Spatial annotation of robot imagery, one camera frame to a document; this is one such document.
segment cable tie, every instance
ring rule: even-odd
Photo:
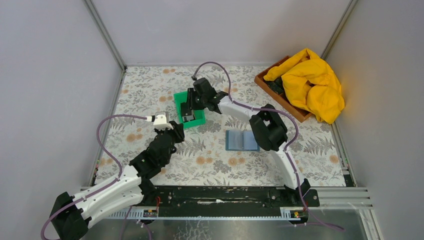
[[[83,199],[83,201],[87,200],[87,196],[86,196],[86,194],[85,194],[85,193],[83,193],[83,192],[81,192],[81,194],[82,194],[81,198]]]

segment wooden tray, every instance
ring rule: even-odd
[[[282,63],[284,63],[284,61],[286,61],[289,58],[290,56],[286,56],[285,58],[276,62],[274,65],[268,67],[263,72],[256,75],[256,77],[254,78],[254,82],[260,88],[262,88],[268,95],[270,95],[275,101],[277,101],[277,103],[279,103],[284,109],[286,109],[291,115],[293,115],[293,117],[295,117],[299,122],[303,123],[306,119],[312,116],[313,113],[291,105],[285,93],[278,94],[274,92],[264,81],[264,76],[268,73],[268,71],[272,67],[281,65]]]

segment white panel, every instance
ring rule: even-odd
[[[273,64],[321,54],[349,0],[94,0],[127,65]]]
[[[328,62],[343,87],[337,119],[358,183],[388,240],[422,239],[424,1],[359,1]]]
[[[1,1],[0,239],[40,239],[56,197],[88,183],[119,77],[83,1]]]

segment small green container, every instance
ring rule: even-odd
[[[203,110],[194,110],[194,117],[196,118],[193,121],[183,122],[183,116],[181,116],[181,103],[185,103],[187,101],[187,92],[179,92],[173,95],[173,99],[176,104],[176,112],[178,113],[179,122],[184,125],[185,129],[199,126],[206,123],[205,112]]]

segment floral mat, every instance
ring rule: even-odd
[[[271,103],[285,111],[276,101],[254,83],[263,66],[230,66],[228,70],[235,99],[254,106]],[[138,116],[167,111],[171,120],[177,118],[174,94],[193,86],[192,66],[135,66],[127,69],[114,114]],[[228,91],[228,81],[218,67],[204,66],[198,77],[206,77],[218,91]],[[152,178],[155,185],[210,186],[282,186],[283,180],[272,156],[261,150],[226,151],[227,130],[250,130],[250,125],[234,117],[205,112],[206,124],[184,130],[185,142],[177,144],[170,163]],[[282,116],[289,139],[294,126]],[[290,146],[300,171],[312,186],[346,186],[337,157],[331,126],[310,117],[299,123],[299,136]],[[125,166],[145,150],[155,137],[153,124],[138,119],[115,118],[110,125],[106,148]],[[95,183],[116,174],[118,166],[102,154],[98,162]]]

